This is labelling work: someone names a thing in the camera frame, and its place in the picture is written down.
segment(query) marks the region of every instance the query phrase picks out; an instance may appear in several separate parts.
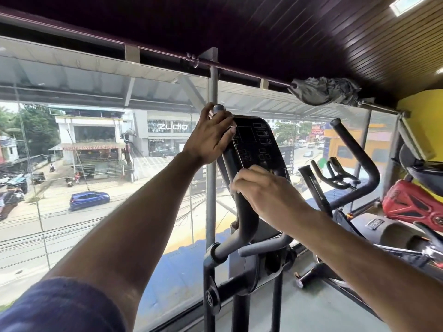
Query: forearm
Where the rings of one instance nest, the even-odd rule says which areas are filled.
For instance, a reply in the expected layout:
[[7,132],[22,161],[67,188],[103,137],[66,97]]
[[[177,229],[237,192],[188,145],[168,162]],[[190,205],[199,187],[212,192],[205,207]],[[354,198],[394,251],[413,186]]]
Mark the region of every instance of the forearm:
[[289,231],[340,275],[393,331],[436,331],[443,285],[315,212]]
[[96,286],[127,310],[124,314],[130,321],[199,166],[190,155],[178,154],[87,234],[46,278],[68,276]]

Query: left hand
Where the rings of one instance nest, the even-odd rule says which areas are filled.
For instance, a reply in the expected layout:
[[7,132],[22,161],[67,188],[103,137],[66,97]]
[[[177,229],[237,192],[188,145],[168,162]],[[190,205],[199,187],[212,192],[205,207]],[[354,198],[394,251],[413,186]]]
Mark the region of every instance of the left hand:
[[208,103],[202,109],[197,126],[183,148],[183,152],[192,156],[200,166],[214,162],[226,149],[236,132],[230,112],[220,111],[212,119],[209,118],[209,112],[213,107],[213,103]]

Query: shop sign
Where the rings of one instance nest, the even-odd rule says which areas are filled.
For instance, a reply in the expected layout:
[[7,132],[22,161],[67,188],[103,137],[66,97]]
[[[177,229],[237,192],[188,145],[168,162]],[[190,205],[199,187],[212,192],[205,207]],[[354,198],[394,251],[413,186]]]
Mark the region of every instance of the shop sign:
[[188,129],[188,125],[187,124],[182,124],[182,123],[177,123],[177,124],[173,124],[172,127],[168,126],[165,123],[158,123],[157,124],[157,129],[167,129],[167,130],[187,130]]

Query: ceiling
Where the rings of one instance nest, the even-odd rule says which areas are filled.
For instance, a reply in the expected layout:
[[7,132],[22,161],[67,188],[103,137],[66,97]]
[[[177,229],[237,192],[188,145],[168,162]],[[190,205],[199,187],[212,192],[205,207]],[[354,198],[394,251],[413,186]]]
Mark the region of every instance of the ceiling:
[[284,81],[349,77],[390,103],[443,75],[443,0],[396,17],[395,0],[0,0],[0,6]]

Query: street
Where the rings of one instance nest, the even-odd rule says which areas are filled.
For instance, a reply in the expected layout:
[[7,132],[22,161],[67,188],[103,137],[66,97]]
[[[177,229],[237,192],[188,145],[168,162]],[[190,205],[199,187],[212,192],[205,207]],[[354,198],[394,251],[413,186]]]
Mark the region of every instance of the street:
[[[314,152],[313,157],[303,157],[305,152],[311,150]],[[306,147],[295,150],[295,171],[311,160],[318,160],[322,153],[323,150]],[[156,158],[158,163],[148,163],[147,160],[138,159],[143,162],[139,172],[145,178],[140,178],[135,183],[108,179],[89,182],[90,190],[107,192],[111,198],[110,203],[71,212],[68,210],[70,196],[87,191],[87,186],[85,182],[81,182],[68,188],[63,177],[54,177],[55,182],[38,200],[38,209],[36,203],[26,202],[15,207],[9,217],[0,222],[0,305],[14,301],[37,282],[48,271],[48,263],[50,267],[55,265],[103,217],[158,173],[171,159]],[[227,189],[218,191],[217,200],[236,209]],[[233,221],[235,216],[217,203],[217,233],[229,228]],[[205,226],[205,195],[201,193],[190,197],[188,191],[180,206],[165,253],[204,239]]]

